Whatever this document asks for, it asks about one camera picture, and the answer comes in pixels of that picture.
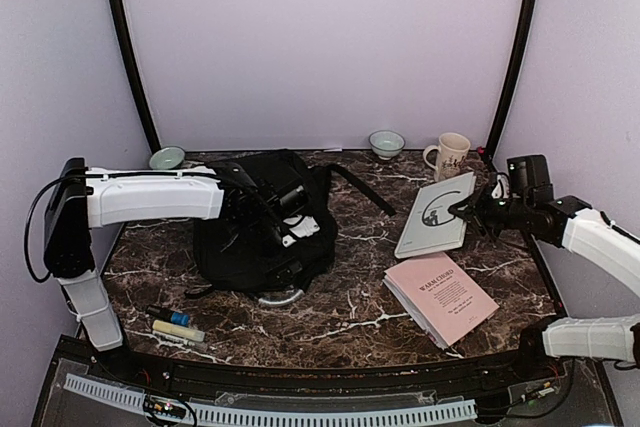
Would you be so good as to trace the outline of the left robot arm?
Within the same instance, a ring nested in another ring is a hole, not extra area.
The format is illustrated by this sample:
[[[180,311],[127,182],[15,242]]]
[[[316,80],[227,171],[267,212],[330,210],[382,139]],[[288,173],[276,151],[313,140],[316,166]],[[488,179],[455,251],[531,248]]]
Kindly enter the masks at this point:
[[[69,159],[59,178],[40,191],[44,212],[43,261],[86,330],[103,352],[101,364],[120,383],[141,374],[140,359],[125,347],[91,248],[91,232],[132,221],[186,218],[252,229],[256,244],[289,249],[321,231],[320,217],[306,214],[312,200],[303,180],[284,192],[237,162],[179,170],[108,170]]]

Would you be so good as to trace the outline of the grey book with G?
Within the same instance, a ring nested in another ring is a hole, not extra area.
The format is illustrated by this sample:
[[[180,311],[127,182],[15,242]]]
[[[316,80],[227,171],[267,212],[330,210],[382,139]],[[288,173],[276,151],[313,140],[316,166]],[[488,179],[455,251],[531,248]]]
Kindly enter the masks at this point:
[[[460,248],[466,223],[448,209],[473,192],[473,172],[422,187],[408,215],[394,250],[396,259],[407,259]]]

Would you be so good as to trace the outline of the pink Warm Chord book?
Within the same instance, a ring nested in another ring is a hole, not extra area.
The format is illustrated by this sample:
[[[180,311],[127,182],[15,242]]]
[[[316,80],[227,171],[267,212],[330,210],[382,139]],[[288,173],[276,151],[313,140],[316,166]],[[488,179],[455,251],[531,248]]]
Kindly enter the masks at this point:
[[[405,260],[385,271],[383,283],[442,350],[452,347],[499,309],[444,253]]]

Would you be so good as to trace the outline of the black student bag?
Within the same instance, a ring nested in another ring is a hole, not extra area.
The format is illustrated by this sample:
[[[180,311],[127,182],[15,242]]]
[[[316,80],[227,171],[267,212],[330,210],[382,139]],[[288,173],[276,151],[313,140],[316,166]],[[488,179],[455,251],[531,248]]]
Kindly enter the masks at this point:
[[[283,162],[301,176],[308,200],[293,215],[274,210],[257,184],[257,170],[265,162]],[[335,164],[308,166],[297,153],[282,149],[208,163],[220,177],[223,205],[218,219],[193,222],[193,256],[207,288],[189,292],[197,299],[215,291],[234,291],[264,297],[268,292],[303,294],[311,282],[329,271],[335,260],[338,224],[329,209],[333,174],[358,189],[389,216],[395,209],[369,185]],[[276,247],[275,222],[294,215],[316,219],[320,232],[289,248]]]

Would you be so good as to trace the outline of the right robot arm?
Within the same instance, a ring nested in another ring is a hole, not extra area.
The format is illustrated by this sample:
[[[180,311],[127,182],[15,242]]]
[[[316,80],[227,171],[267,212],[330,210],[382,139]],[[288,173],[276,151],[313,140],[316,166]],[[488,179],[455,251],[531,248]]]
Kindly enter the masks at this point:
[[[606,213],[574,196],[556,200],[553,187],[513,189],[495,198],[485,186],[448,212],[496,239],[504,230],[518,230],[537,240],[578,255],[639,293],[639,238],[619,227]],[[528,343],[510,360],[521,381],[534,379],[549,357],[585,357],[639,366],[639,316],[544,320],[527,336]]]

